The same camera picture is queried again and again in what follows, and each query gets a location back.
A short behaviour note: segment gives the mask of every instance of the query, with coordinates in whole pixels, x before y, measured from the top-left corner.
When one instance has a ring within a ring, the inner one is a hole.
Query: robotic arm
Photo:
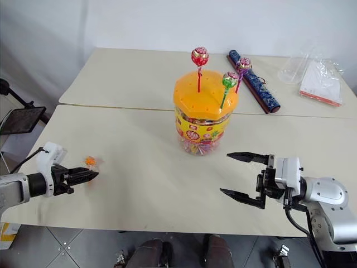
[[[257,177],[259,196],[227,189],[223,193],[238,202],[265,208],[266,196],[283,204],[289,221],[304,232],[322,267],[357,267],[357,219],[348,207],[348,191],[334,178],[303,178],[298,158],[277,159],[274,155],[258,155],[250,152],[227,154],[244,162],[266,165]],[[290,210],[306,213],[309,230],[299,226]]]
[[[39,173],[23,173],[0,176],[0,219],[10,207],[26,203],[31,197],[72,194],[71,187],[94,179],[98,173],[84,167],[67,169],[60,165],[66,150],[47,142],[37,156]]]

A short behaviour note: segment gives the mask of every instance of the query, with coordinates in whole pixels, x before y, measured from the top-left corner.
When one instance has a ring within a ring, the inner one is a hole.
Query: green lollipop
[[[221,104],[221,109],[223,108],[223,104],[225,98],[227,97],[229,89],[234,87],[237,84],[237,82],[238,82],[238,74],[229,71],[223,75],[222,84],[223,86],[225,86],[225,90],[224,90],[224,96]]]

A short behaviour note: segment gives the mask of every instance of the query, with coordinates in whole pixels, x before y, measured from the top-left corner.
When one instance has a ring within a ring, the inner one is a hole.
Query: white wall
[[[317,40],[357,92],[356,10],[354,0],[1,0],[1,76],[53,108],[94,46],[286,56]]]

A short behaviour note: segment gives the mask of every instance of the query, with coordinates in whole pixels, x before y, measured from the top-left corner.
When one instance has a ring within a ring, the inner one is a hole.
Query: black cable
[[[35,152],[33,152],[30,156],[22,160],[17,166],[14,167],[13,170],[11,170],[10,174],[13,174],[16,170],[18,170],[24,163],[28,162],[31,158],[33,158],[35,155],[37,155],[39,152],[44,151],[43,147],[38,148]]]
[[[308,230],[304,229],[303,227],[301,227],[299,224],[297,224],[297,222],[294,221],[294,219],[291,217],[291,214],[290,214],[290,210],[286,209],[285,210],[285,215],[286,217],[288,218],[288,220],[290,221],[290,223],[295,227],[297,228],[299,231],[303,232],[304,234],[306,234],[310,244],[311,244],[311,248],[312,248],[312,251],[313,253],[315,254],[315,257],[317,259],[317,261],[319,262],[320,266],[322,268],[325,268],[325,264],[324,264],[324,261],[322,259],[322,256],[320,254],[320,251],[319,251],[319,248],[316,244],[316,241],[315,241],[315,237],[313,236],[313,232],[312,232],[312,225],[311,225],[311,219],[310,219],[310,215],[308,213],[308,210],[306,210],[306,217],[307,217],[307,225],[308,225]]]

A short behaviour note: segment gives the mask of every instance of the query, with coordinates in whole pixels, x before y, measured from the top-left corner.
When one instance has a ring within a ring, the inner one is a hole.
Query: orange jar lid
[[[192,71],[176,82],[173,102],[190,118],[218,120],[231,113],[238,104],[238,94],[233,87],[220,109],[225,90],[222,78],[223,74],[217,71],[203,70],[199,93],[197,72]]]

